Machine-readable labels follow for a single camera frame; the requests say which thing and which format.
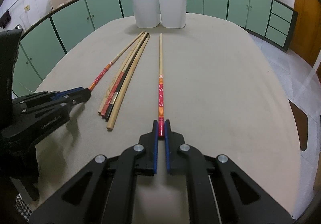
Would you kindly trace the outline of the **red floral bamboo chopstick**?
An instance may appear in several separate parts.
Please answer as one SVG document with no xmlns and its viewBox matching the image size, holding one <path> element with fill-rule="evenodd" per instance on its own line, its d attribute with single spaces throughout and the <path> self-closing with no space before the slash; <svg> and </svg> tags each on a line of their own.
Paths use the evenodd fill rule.
<svg viewBox="0 0 321 224">
<path fill-rule="evenodd" d="M 112 59 L 106 67 L 100 72 L 100 74 L 96 77 L 96 79 L 92 82 L 92 84 L 89 86 L 89 90 L 92 91 L 96 85 L 99 83 L 99 81 L 102 79 L 102 77 L 107 73 L 107 71 L 113 66 L 113 64 L 116 63 L 116 61 L 127 51 L 127 49 L 130 48 L 137 40 L 143 35 L 143 32 L 139 33 L 127 46 L 122 49 L 114 59 Z"/>
</svg>

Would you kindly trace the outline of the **orange-red banded bamboo chopstick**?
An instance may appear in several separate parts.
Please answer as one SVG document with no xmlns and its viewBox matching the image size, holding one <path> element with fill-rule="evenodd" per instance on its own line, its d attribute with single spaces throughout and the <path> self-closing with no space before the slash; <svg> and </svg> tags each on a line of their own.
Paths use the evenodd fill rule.
<svg viewBox="0 0 321 224">
<path fill-rule="evenodd" d="M 163 35 L 159 35 L 158 136 L 164 137 Z"/>
</svg>

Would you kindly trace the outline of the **green lower kitchen cabinets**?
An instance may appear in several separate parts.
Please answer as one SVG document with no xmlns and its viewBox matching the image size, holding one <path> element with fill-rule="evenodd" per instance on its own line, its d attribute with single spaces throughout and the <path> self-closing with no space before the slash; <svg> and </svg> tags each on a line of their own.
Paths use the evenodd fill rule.
<svg viewBox="0 0 321 224">
<path fill-rule="evenodd" d="M 278 0 L 187 0 L 187 12 L 231 21 L 287 51 L 298 13 Z M 131 0 L 74 0 L 35 23 L 22 36 L 12 90 L 34 92 L 80 41 L 108 22 L 133 16 Z"/>
</svg>

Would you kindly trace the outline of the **dark red wooden chopstick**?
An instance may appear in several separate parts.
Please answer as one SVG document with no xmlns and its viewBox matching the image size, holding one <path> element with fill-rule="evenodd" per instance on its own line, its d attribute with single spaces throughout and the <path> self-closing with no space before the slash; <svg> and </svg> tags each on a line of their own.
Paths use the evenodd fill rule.
<svg viewBox="0 0 321 224">
<path fill-rule="evenodd" d="M 109 95 L 108 95 L 108 97 L 107 97 L 107 100 L 106 100 L 106 102 L 105 102 L 105 104 L 104 104 L 104 106 L 103 106 L 103 109 L 102 109 L 102 111 L 101 111 L 101 116 L 102 116 L 102 117 L 105 117 L 105 116 L 106 116 L 108 107 L 109 107 L 109 105 L 110 105 L 111 102 L 112 102 L 112 99 L 113 99 L 113 97 L 114 97 L 114 94 L 116 93 L 116 91 L 117 91 L 118 88 L 119 88 L 120 82 L 121 82 L 122 78 L 124 77 L 124 73 L 125 73 L 125 72 L 122 71 L 122 72 L 119 74 L 119 76 L 118 76 L 115 84 L 113 85 L 112 90 L 111 90 L 111 92 L 109 93 Z"/>
</svg>

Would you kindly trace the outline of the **plain bamboo chopstick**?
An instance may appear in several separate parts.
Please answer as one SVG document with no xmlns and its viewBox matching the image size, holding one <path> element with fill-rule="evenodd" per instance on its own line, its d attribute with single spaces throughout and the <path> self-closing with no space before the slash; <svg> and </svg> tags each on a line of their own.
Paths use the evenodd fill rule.
<svg viewBox="0 0 321 224">
<path fill-rule="evenodd" d="M 138 52 L 136 53 L 133 63 L 131 64 L 129 71 L 127 72 L 127 75 L 125 76 L 124 82 L 122 83 L 122 86 L 120 87 L 120 91 L 115 99 L 115 102 L 113 104 L 113 107 L 111 109 L 111 115 L 109 116 L 108 122 L 107 122 L 107 130 L 111 132 L 114 129 L 114 125 L 116 122 L 116 119 L 119 114 L 119 110 L 122 104 L 122 101 L 125 97 L 125 94 L 127 92 L 128 86 L 131 82 L 132 76 L 134 74 L 134 71 L 136 69 L 137 64 L 139 63 L 140 57 L 143 54 L 145 47 L 149 41 L 150 34 L 147 33 L 147 36 L 145 39 L 143 39 L 143 42 L 140 44 L 140 47 L 138 49 Z"/>
</svg>

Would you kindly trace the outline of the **dark hanging cloth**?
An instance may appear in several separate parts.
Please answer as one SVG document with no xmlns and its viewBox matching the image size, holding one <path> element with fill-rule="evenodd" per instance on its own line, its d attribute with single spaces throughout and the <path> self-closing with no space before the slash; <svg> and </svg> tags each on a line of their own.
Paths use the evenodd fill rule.
<svg viewBox="0 0 321 224">
<path fill-rule="evenodd" d="M 4 29 L 7 26 L 7 24 L 10 22 L 10 20 L 11 20 L 11 15 L 9 10 L 7 10 L 6 12 L 3 13 L 3 15 L 0 18 L 0 27 Z"/>
</svg>

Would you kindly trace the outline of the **brown wooden chair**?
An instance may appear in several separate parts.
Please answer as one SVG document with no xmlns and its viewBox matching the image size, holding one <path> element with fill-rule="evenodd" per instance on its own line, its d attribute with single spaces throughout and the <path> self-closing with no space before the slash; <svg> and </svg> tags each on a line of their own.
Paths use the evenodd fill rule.
<svg viewBox="0 0 321 224">
<path fill-rule="evenodd" d="M 293 102 L 289 100 L 289 103 L 297 126 L 300 149 L 304 152 L 307 149 L 308 141 L 308 118 L 307 115 Z"/>
</svg>

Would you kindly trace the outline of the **white plastic utensil holder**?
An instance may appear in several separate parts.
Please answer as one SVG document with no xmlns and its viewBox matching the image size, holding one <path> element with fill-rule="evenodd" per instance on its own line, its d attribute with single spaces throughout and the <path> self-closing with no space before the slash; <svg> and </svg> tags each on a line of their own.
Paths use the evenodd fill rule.
<svg viewBox="0 0 321 224">
<path fill-rule="evenodd" d="M 161 24 L 169 29 L 186 26 L 187 0 L 131 0 L 138 28 L 155 28 Z"/>
</svg>

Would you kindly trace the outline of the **brown wooden door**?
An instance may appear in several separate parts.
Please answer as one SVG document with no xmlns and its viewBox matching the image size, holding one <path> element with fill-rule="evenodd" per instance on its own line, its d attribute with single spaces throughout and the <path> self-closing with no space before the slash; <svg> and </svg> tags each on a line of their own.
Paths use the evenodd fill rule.
<svg viewBox="0 0 321 224">
<path fill-rule="evenodd" d="M 290 49 L 314 66 L 320 53 L 320 2 L 318 0 L 295 0 L 298 13 Z"/>
</svg>

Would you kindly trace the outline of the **red-handled bamboo chopstick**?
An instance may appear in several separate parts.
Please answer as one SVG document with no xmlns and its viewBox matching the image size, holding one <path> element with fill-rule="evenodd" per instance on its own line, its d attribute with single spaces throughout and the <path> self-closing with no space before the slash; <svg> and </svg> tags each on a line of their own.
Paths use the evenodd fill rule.
<svg viewBox="0 0 321 224">
<path fill-rule="evenodd" d="M 113 79 L 111 85 L 108 87 L 107 92 L 105 96 L 103 97 L 102 103 L 98 109 L 98 113 L 101 116 L 105 116 L 107 109 L 113 100 L 113 96 L 116 92 L 116 89 L 118 88 L 118 85 L 120 84 L 120 81 L 123 79 L 125 72 L 127 71 L 127 68 L 133 59 L 133 56 L 137 52 L 139 45 L 143 42 L 143 39 L 147 36 L 147 32 L 141 32 L 137 38 L 133 41 L 133 43 L 130 44 L 130 46 L 133 46 L 128 55 L 126 56 L 125 60 L 123 61 L 120 69 L 116 73 L 115 78 Z"/>
</svg>

